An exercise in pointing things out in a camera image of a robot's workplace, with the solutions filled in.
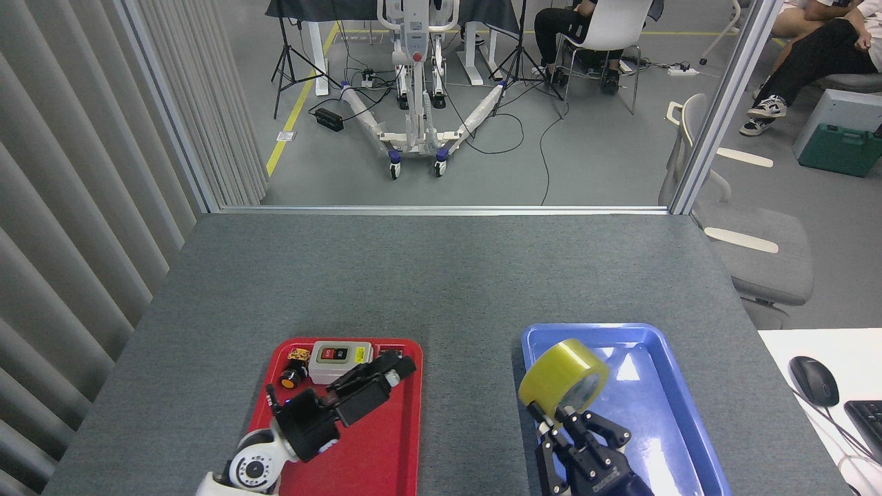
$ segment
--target gray chair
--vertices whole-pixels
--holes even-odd
[[[679,110],[679,119],[675,113]],[[659,193],[659,205],[669,205],[692,152],[696,133],[707,112],[707,97],[695,94],[683,105],[672,102],[668,120],[678,133],[668,171]],[[754,165],[771,166],[757,155],[721,148],[719,155]],[[808,237],[792,215],[738,205],[729,200],[729,183],[710,170],[707,181],[722,191],[717,200],[697,200],[691,217],[707,234],[714,251],[732,276],[744,308],[759,329],[784,328],[789,316],[776,304],[802,305],[811,297],[814,275]]]
[[[636,60],[641,60],[640,46],[637,44],[637,41],[639,41],[640,34],[643,32],[643,25],[647,20],[647,14],[652,2],[653,0],[599,0],[594,8],[594,13],[591,14],[591,23],[585,32],[585,40],[579,43],[572,37],[564,34],[561,42],[557,45],[557,59],[561,59],[563,56],[565,43],[572,46],[572,59],[570,59],[570,67],[567,74],[570,76],[580,76],[580,74],[573,70],[576,62],[576,53],[580,50],[608,52],[606,59],[603,61],[601,80],[606,71],[609,70],[607,66],[611,50],[634,47],[637,49]],[[637,85],[639,82],[640,71],[637,71],[634,74],[634,91],[631,106],[628,107],[631,115],[634,115],[634,109],[637,105]],[[569,94],[570,85],[567,85],[564,90],[565,101]]]
[[[812,84],[823,89],[838,89],[854,93],[882,93],[882,73],[832,74],[818,79]]]

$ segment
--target black shoe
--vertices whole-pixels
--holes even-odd
[[[616,94],[618,92],[618,71],[608,69],[601,78],[601,93]]]
[[[570,82],[570,75],[564,72],[563,67],[557,67],[554,70],[554,75],[551,76],[551,84],[564,87],[568,82]]]

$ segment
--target computer mouse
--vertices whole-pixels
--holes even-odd
[[[793,357],[790,375],[799,393],[811,404],[832,407],[839,402],[839,388],[830,369],[811,357]]]

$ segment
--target gray floor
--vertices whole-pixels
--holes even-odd
[[[282,94],[279,118],[273,120],[275,86],[269,76],[281,48],[277,19],[263,15],[266,0],[219,2],[249,99],[260,153],[266,161],[304,85]],[[534,13],[546,5],[528,3],[528,30],[532,29]],[[288,143],[278,161],[264,204],[532,206],[540,205],[544,198],[547,206],[653,205],[676,132],[663,118],[665,109],[669,101],[684,101],[697,92],[713,95],[735,37],[726,37],[707,65],[699,67],[698,60],[713,39],[710,33],[719,31],[728,15],[729,3],[723,0],[669,2],[660,22],[650,23],[641,38],[643,56],[660,64],[689,61],[703,74],[674,78],[658,68],[641,73],[634,116],[624,105],[625,100],[630,101],[633,78],[623,79],[627,87],[616,96],[600,94],[594,81],[577,81],[571,85],[566,119],[545,134],[541,149],[542,133],[564,107],[536,89],[515,100],[527,87],[512,88],[501,112],[516,116],[520,123],[511,116],[491,118],[477,132],[474,144],[487,152],[515,147],[521,141],[521,126],[523,142],[505,154],[481,154],[462,147],[441,178],[430,172],[432,159],[415,158],[405,161],[401,178],[393,181],[387,160],[367,140],[355,120],[346,121],[346,129],[334,133],[318,126],[307,115],[306,110],[321,100],[309,92],[296,121],[295,140]],[[348,22],[345,27],[350,34],[360,34],[367,26]],[[322,26],[323,37],[330,29],[330,24]],[[300,48],[296,29],[289,26],[288,32],[292,44]],[[464,115],[489,88],[461,86],[466,80],[454,53],[461,46],[458,40],[448,41],[448,91],[452,103]],[[512,46],[511,41],[500,37],[497,57],[502,59]],[[538,56],[531,34],[527,35],[526,46],[532,56]],[[754,84],[768,73],[779,50],[780,46],[773,41],[766,45],[752,78]],[[379,46],[349,44],[351,56],[376,71],[391,68],[388,52],[388,45],[383,42]],[[362,67],[352,59],[347,63],[346,53],[341,42],[335,42],[327,53],[331,74],[336,79],[343,77],[343,67]],[[295,61],[298,77],[308,70],[305,63]],[[332,92],[329,97],[337,95]],[[882,168],[876,168],[866,178],[847,177],[803,168],[790,150],[820,95],[817,88],[806,88],[789,110],[789,116],[761,137],[738,135],[737,128],[743,123],[740,118],[727,130],[724,146],[767,156],[775,161],[774,168],[755,169],[725,160],[715,164],[715,168],[732,183],[733,201],[795,215],[809,233],[815,262],[815,293],[807,305],[787,308],[793,317],[792,327],[882,326],[882,305],[877,297],[882,292],[878,278],[882,261],[876,249],[882,242],[878,231],[878,220],[882,218]],[[403,117],[393,96],[386,97],[375,111],[390,131],[400,132]],[[747,110],[749,100],[746,94],[739,110]],[[343,116],[351,115],[347,105],[336,101],[323,106]],[[451,105],[437,111],[435,119],[439,128],[453,129],[459,123]]]

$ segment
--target blue tray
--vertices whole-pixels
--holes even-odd
[[[656,495],[731,491],[664,335],[648,324],[536,324],[521,336],[529,369],[555,344],[577,338],[609,366],[590,410],[626,427],[624,453]],[[557,473],[564,469],[556,462]]]

